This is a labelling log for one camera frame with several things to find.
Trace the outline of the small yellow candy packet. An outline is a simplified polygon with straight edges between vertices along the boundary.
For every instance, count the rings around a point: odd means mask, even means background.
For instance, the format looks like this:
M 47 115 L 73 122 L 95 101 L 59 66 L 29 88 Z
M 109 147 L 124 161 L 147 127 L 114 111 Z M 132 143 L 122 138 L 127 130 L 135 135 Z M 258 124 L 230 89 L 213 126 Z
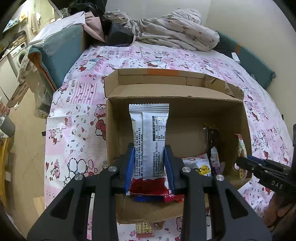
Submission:
M 238 137 L 238 157 L 247 157 L 247 151 L 246 151 L 246 147 L 243 141 L 243 137 L 241 136 L 241 134 L 236 133 L 235 134 Z M 247 173 L 248 171 L 245 169 L 240 168 L 236 163 L 234 164 L 234 168 L 235 170 L 239 171 L 239 178 L 241 181 L 244 181 L 245 178 L 247 177 Z

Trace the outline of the silver yellow snack bag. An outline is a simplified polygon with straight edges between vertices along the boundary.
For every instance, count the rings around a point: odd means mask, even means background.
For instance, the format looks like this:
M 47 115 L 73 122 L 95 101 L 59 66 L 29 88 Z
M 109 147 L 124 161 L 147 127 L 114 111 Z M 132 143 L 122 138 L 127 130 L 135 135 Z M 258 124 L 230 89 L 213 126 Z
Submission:
M 195 156 L 182 158 L 185 166 L 197 171 L 200 175 L 211 177 L 211 167 L 206 153 Z

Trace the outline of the dark brown snack packet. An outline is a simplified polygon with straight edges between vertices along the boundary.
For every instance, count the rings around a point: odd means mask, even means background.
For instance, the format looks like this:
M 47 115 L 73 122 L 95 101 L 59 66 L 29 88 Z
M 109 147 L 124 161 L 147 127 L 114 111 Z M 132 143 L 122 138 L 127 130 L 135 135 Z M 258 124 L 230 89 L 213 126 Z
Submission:
M 222 174 L 221 164 L 218 154 L 218 140 L 219 140 L 219 131 L 216 128 L 205 127 L 206 133 L 206 150 L 207 156 L 209 159 L 209 164 L 211 167 L 211 175 L 216 176 Z

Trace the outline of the yellow checkered biscuit packet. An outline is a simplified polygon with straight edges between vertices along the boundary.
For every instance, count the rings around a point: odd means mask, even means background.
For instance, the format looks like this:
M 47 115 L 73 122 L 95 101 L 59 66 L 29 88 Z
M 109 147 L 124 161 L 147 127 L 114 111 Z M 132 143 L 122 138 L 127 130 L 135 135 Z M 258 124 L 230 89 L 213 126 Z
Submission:
M 152 238 L 154 237 L 154 226 L 150 222 L 138 222 L 136 224 L 137 238 Z

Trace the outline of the white red wafer bar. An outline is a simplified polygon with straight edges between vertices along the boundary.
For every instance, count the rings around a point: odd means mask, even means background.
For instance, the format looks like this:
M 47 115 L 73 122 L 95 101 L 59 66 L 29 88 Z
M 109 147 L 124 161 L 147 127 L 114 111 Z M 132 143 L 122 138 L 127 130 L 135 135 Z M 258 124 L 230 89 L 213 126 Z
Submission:
M 134 170 L 130 194 L 165 195 L 164 149 L 169 104 L 130 104 Z

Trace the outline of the sweet rice cake packet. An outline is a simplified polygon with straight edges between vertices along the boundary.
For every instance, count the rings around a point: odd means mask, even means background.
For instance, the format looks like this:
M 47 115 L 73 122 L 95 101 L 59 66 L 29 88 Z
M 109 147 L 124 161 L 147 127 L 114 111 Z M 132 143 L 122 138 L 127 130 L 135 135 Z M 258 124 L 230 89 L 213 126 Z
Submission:
M 181 203 L 184 201 L 184 195 L 175 195 L 172 193 L 170 189 L 167 189 L 164 192 L 164 202 L 170 203 L 170 202 L 178 202 Z

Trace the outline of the small clear cake packet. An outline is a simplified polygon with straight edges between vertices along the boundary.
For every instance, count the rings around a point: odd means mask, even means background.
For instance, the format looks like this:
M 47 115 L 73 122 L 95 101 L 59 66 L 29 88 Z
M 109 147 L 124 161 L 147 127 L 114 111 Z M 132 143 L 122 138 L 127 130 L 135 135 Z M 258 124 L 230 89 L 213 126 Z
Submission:
M 164 226 L 165 221 L 159 221 L 159 222 L 155 222 L 154 226 L 156 227 L 157 230 L 162 230 L 163 226 Z

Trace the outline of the blue yellow chip bag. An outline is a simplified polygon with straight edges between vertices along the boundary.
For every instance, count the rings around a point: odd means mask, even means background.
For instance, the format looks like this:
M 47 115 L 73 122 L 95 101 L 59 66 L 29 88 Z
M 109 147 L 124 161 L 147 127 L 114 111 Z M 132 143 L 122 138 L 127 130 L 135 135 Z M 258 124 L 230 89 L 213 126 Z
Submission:
M 156 202 L 164 203 L 164 196 L 162 195 L 134 195 L 135 202 Z

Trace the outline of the grey trash bin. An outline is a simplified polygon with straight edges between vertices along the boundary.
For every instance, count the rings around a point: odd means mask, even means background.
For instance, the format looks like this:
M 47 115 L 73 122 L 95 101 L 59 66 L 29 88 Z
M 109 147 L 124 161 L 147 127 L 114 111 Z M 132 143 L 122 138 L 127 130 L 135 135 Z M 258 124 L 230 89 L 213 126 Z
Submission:
M 15 134 L 16 126 L 8 115 L 1 116 L 1 131 L 11 138 Z

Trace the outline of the brown cardboard box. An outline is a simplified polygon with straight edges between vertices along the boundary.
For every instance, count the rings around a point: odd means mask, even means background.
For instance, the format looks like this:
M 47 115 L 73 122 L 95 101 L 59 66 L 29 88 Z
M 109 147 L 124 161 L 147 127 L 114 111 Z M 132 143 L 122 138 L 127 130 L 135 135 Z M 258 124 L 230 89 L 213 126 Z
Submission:
M 240 179 L 234 164 L 238 138 L 251 154 L 250 132 L 239 87 L 216 77 L 179 70 L 118 69 L 104 79 L 106 101 L 107 159 L 113 164 L 133 142 L 131 103 L 168 103 L 166 144 L 177 157 L 206 152 L 205 129 L 219 132 L 217 151 L 226 164 L 223 174 L 235 188 Z

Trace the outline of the teal headboard cushion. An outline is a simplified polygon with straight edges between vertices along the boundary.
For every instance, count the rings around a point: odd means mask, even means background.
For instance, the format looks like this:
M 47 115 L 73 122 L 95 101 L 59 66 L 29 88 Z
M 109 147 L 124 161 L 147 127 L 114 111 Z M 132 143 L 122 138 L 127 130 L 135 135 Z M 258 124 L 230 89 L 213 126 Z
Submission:
M 246 47 L 222 32 L 217 31 L 217 33 L 220 40 L 214 50 L 229 58 L 232 58 L 232 53 L 236 53 L 240 60 L 240 65 L 261 85 L 262 88 L 267 90 L 272 80 L 276 78 L 276 73 Z

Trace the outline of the teal side cushion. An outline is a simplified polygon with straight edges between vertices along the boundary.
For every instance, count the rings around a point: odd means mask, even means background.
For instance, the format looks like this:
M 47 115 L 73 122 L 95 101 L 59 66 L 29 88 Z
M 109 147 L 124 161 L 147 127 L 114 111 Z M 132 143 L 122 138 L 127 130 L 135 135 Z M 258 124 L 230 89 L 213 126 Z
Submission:
M 67 27 L 30 46 L 28 58 L 36 66 L 50 95 L 61 87 L 66 74 L 85 49 L 82 25 Z

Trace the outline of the white washing machine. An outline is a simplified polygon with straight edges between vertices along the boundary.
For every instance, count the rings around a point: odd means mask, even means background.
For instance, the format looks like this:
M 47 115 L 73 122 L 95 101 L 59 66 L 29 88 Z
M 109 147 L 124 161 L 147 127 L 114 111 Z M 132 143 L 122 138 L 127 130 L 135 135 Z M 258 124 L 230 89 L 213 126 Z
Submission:
M 12 67 L 12 70 L 15 76 L 18 76 L 19 68 L 21 66 L 22 60 L 27 52 L 27 44 L 26 42 L 22 42 L 17 45 L 15 48 L 10 51 L 8 54 L 8 60 Z

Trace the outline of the crumpled floral blanket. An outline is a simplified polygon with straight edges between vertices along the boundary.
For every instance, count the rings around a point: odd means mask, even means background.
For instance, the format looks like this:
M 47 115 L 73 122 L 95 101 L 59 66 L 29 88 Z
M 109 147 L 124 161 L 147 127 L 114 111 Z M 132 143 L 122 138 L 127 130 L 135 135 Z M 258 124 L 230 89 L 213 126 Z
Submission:
M 119 9 L 104 16 L 130 30 L 137 41 L 147 44 L 208 52 L 220 42 L 217 32 L 202 25 L 201 14 L 196 9 L 177 9 L 148 19 L 133 19 Z

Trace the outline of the black plastic bag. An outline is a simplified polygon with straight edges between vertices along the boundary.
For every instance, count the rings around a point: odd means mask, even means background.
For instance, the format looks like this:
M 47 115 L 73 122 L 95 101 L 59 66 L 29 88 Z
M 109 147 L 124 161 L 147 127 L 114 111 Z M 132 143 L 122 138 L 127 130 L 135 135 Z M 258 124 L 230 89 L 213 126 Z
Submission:
M 107 1 L 49 1 L 49 3 L 59 15 L 62 11 L 71 16 L 81 13 L 80 25 L 95 43 L 127 47 L 135 42 L 135 35 L 130 30 L 104 16 Z

